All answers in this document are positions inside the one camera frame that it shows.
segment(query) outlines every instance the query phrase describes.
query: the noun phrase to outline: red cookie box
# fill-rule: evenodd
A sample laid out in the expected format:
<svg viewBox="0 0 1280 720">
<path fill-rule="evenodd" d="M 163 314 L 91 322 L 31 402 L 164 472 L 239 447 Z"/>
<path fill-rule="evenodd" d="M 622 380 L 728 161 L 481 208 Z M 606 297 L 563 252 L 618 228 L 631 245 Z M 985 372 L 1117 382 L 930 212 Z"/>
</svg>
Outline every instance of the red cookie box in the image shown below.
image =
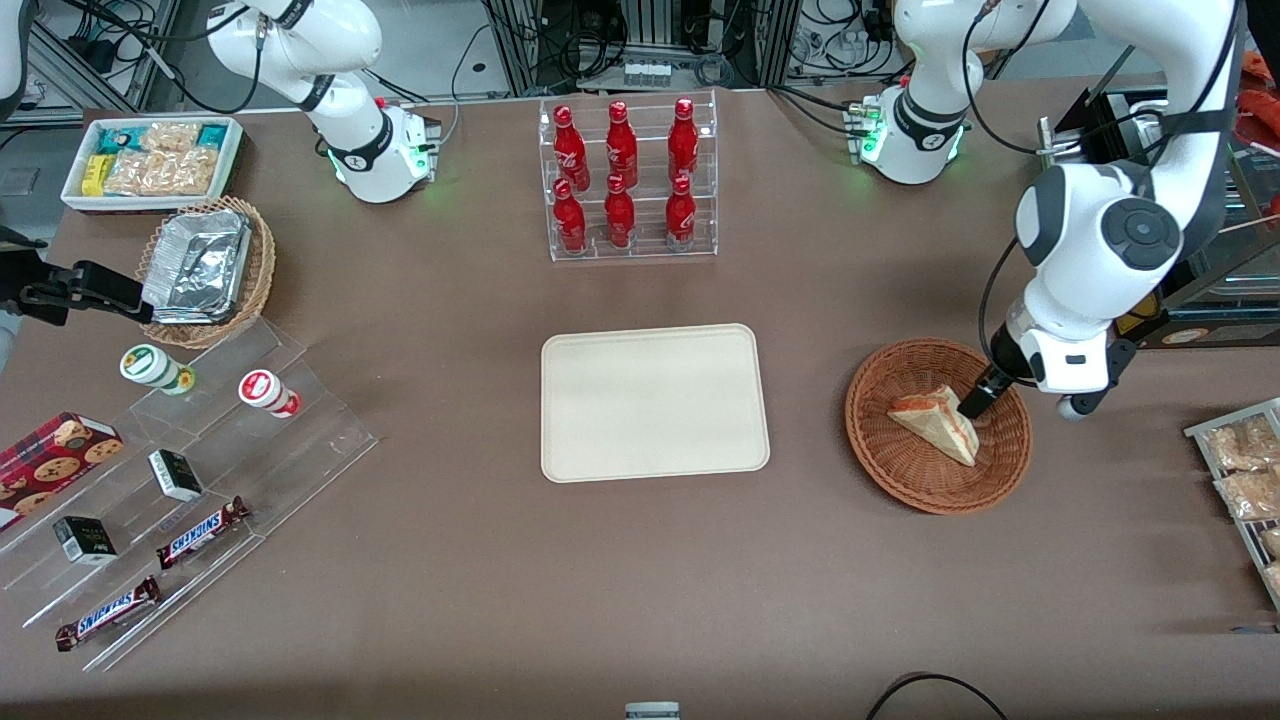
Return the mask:
<svg viewBox="0 0 1280 720">
<path fill-rule="evenodd" d="M 32 514 L 122 447 L 115 428 L 61 413 L 0 452 L 0 530 Z"/>
</svg>

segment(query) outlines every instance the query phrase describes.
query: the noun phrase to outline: brown table surface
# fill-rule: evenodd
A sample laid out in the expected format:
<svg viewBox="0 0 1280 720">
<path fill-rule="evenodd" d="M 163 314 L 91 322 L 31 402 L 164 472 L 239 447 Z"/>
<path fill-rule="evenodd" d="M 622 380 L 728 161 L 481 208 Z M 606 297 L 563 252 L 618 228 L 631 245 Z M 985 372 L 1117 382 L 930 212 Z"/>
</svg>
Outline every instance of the brown table surface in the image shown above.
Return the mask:
<svg viewBox="0 0 1280 720">
<path fill-rule="evenodd" d="M 982 101 L 1030 142 L 1082 86 Z M 266 315 L 383 442 L 106 674 L 0 603 L 0 716 L 608 719 L 671 698 L 690 720 L 847 719 L 916 670 L 1012 717 L 1280 716 L 1280 638 L 1229 634 L 1275 615 L 1180 432 L 1277 395 L 1276 354 L 1143 354 L 1079 424 L 1027 396 L 1018 492 L 913 511 L 854 459 L 846 386 L 892 341 L 974 343 L 1036 161 L 974 132 L 940 179 L 900 187 L 764 92 L 717 97 L 721 254 L 645 266 L 549 261 L 535 101 L 467 105 L 439 181 L 387 206 L 334 182 L 303 115 L 242 117 L 237 193 L 279 246 Z M 52 256 L 132 270 L 155 224 L 69 211 Z M 1028 275 L 1015 256 L 993 319 Z M 548 337 L 731 322 L 759 341 L 763 470 L 543 478 Z M 100 314 L 26 323 L 0 446 L 59 410 L 119 415 L 140 338 Z M 959 691 L 902 694 L 882 717 L 987 716 Z"/>
</svg>

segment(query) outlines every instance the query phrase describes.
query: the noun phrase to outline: clear acrylic display stand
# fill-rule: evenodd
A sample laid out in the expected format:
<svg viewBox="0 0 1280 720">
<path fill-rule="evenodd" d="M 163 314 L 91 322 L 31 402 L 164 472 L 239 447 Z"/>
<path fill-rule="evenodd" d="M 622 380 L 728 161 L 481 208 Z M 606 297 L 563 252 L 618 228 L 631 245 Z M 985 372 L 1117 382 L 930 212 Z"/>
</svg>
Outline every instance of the clear acrylic display stand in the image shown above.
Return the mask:
<svg viewBox="0 0 1280 720">
<path fill-rule="evenodd" d="M 676 117 L 676 100 L 694 101 L 694 124 L 698 126 L 698 168 L 692 176 L 690 193 L 698 204 L 694 215 L 694 242 L 682 252 L 667 247 L 667 199 L 671 197 L 671 178 L 667 174 L 667 135 Z M 717 161 L 716 96 L 712 92 L 637 94 L 627 95 L 627 115 L 636 131 L 640 154 L 640 182 L 631 188 L 636 208 L 636 237 L 628 250 L 618 250 L 608 240 L 604 218 L 604 199 L 608 195 L 605 179 L 609 160 L 604 138 L 609 133 L 607 108 L 584 106 L 572 99 L 543 100 L 539 106 L 539 155 L 543 163 L 543 202 L 547 206 L 547 237 L 552 260 L 600 260 L 631 258 L 686 258 L 716 255 L 719 247 L 716 201 L 719 193 Z M 586 167 L 591 172 L 591 186 L 577 193 L 586 214 L 586 252 L 570 255 L 556 232 L 552 206 L 556 196 L 552 183 L 559 177 L 556 164 L 556 123 L 550 114 L 557 105 L 573 110 L 573 124 L 586 142 Z"/>
<path fill-rule="evenodd" d="M 46 503 L 38 518 L 0 536 L 3 602 L 23 626 L 49 637 L 50 653 L 59 626 L 155 575 L 159 606 L 136 610 L 68 653 L 84 670 L 111 667 L 378 443 L 302 361 L 302 350 L 264 319 L 223 340 L 191 363 L 191 392 L 151 391 L 114 423 L 125 442 L 119 456 Z M 255 368 L 271 370 L 301 396 L 294 416 L 274 418 L 241 402 L 237 384 Z M 205 487 L 198 501 L 160 492 L 147 456 L 161 447 L 187 456 Z M 252 515 L 161 571 L 155 551 L 237 495 Z M 51 527 L 64 515 L 101 520 L 119 556 L 97 568 L 69 562 Z"/>
</svg>

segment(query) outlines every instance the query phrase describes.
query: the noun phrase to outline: coca-cola bottle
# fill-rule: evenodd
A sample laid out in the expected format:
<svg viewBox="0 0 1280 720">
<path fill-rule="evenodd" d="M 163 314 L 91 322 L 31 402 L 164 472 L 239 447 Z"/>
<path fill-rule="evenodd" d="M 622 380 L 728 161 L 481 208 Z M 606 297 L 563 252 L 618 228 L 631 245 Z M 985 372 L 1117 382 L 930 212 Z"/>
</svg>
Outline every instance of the coca-cola bottle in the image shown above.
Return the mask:
<svg viewBox="0 0 1280 720">
<path fill-rule="evenodd" d="M 622 176 L 609 176 L 609 196 L 604 199 L 604 217 L 609 220 L 609 242 L 618 250 L 631 247 L 636 236 L 636 205 L 627 195 Z"/>
<path fill-rule="evenodd" d="M 609 102 L 609 135 L 604 138 L 609 154 L 609 172 L 622 176 L 627 187 L 640 182 L 640 158 L 636 149 L 636 131 L 627 120 L 627 104 Z"/>
<path fill-rule="evenodd" d="M 676 100 L 676 122 L 667 136 L 667 174 L 672 182 L 681 173 L 692 177 L 698 169 L 698 128 L 694 127 L 694 101 L 687 97 Z"/>
<path fill-rule="evenodd" d="M 567 105 L 559 105 L 552 111 L 552 118 L 556 119 L 556 164 L 575 190 L 585 192 L 591 187 L 591 173 L 586 169 L 582 133 L 573 127 L 573 111 Z"/>
<path fill-rule="evenodd" d="M 586 252 L 586 217 L 582 214 L 582 205 L 573 197 L 573 188 L 564 178 L 556 178 L 552 186 L 556 192 L 556 204 L 552 214 L 556 215 L 556 232 L 561 236 L 561 245 L 570 255 Z"/>
<path fill-rule="evenodd" d="M 689 195 L 689 176 L 681 174 L 671 183 L 667 199 L 667 247 L 684 252 L 694 245 L 694 213 L 698 205 Z"/>
</svg>

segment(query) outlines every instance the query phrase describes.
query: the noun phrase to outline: wicker basket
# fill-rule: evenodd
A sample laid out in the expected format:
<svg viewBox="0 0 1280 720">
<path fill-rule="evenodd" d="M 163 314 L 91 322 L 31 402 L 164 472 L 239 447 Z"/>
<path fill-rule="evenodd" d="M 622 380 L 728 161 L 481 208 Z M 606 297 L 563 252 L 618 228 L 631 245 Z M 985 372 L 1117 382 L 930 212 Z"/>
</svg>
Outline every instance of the wicker basket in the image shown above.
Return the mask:
<svg viewBox="0 0 1280 720">
<path fill-rule="evenodd" d="M 239 309 L 229 322 L 221 325 L 161 325 L 160 323 L 142 325 L 142 332 L 156 342 L 178 345 L 191 350 L 205 350 L 260 315 L 262 306 L 266 305 L 266 296 L 271 292 L 271 273 L 275 270 L 275 240 L 271 237 L 271 228 L 266 227 L 262 215 L 252 205 L 237 197 L 219 197 L 214 202 L 183 208 L 177 214 L 212 213 L 215 210 L 236 210 L 253 223 L 248 258 L 244 260 L 244 279 L 241 281 Z M 159 238 L 160 228 L 157 227 L 156 232 L 151 233 L 151 241 L 147 242 L 146 250 L 142 251 L 142 261 L 138 263 L 138 270 L 134 273 L 138 281 L 147 277 L 147 268 L 151 266 L 151 252 L 155 251 Z"/>
<path fill-rule="evenodd" d="M 1011 388 L 974 421 L 978 457 L 968 468 L 897 424 L 890 405 L 938 384 L 961 396 L 986 370 L 987 360 L 957 342 L 915 338 L 868 357 L 845 397 L 845 429 L 863 468 L 886 492 L 940 515 L 986 510 L 1018 487 L 1032 456 L 1032 424 Z"/>
</svg>

